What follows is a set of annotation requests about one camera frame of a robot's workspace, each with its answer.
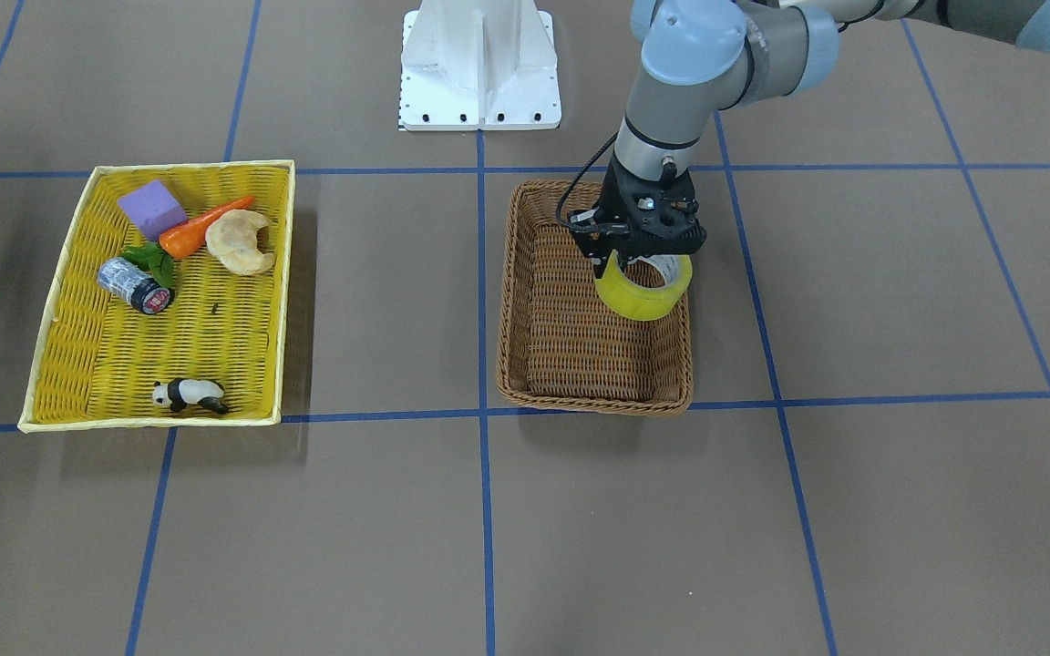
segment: yellow tape roll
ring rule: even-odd
[[[671,313],[691,282],[691,258],[652,256],[638,258],[663,275],[663,287],[642,287],[626,277],[618,267],[618,251],[611,251],[602,278],[594,279],[598,298],[607,306],[635,321],[654,321]]]

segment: orange carrot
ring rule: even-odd
[[[253,196],[246,196],[213,208],[196,218],[184,221],[184,224],[174,225],[174,227],[162,232],[162,236],[158,239],[160,246],[174,259],[187,258],[205,245],[205,230],[208,230],[213,221],[220,218],[223,213],[244,211],[252,204]]]

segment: basket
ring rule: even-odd
[[[625,319],[602,303],[591,262],[553,219],[567,187],[530,179],[513,192],[497,387],[509,402],[528,407],[679,415],[693,390],[688,297],[655,321]],[[579,184],[566,207],[591,207],[601,188]],[[632,269],[638,270],[634,281],[658,285],[654,270]]]
[[[294,163],[97,167],[67,230],[35,343],[21,431],[103,427],[251,426],[280,421]],[[274,268],[234,275],[202,248],[176,262],[176,297],[154,315],[96,281],[100,264],[145,239],[117,200],[160,179],[189,216],[253,194],[270,219],[259,244]],[[151,403],[154,382],[225,386],[228,415]]]

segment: purple block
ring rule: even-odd
[[[121,209],[128,220],[141,230],[149,241],[155,241],[160,233],[189,219],[184,208],[164,188],[164,183],[153,179],[120,199]]]

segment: panda figurine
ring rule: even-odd
[[[200,405],[206,410],[225,415],[230,410],[220,402],[225,387],[213,381],[193,381],[191,378],[172,378],[169,383],[153,383],[153,403],[181,411],[191,405]]]

